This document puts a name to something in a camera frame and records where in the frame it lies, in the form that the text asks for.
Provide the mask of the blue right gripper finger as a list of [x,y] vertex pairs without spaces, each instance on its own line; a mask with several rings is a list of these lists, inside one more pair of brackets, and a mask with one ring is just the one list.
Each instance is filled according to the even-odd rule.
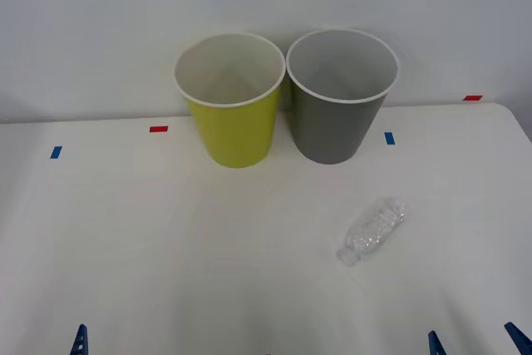
[[520,355],[532,355],[532,341],[521,332],[512,322],[504,325],[506,332],[514,345],[517,347]]
[[430,355],[446,355],[446,351],[434,330],[428,333],[428,346]]

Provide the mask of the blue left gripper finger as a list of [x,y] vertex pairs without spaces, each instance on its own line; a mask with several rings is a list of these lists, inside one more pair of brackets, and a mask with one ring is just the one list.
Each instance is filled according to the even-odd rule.
[[88,355],[88,330],[81,324],[71,347],[70,355]]

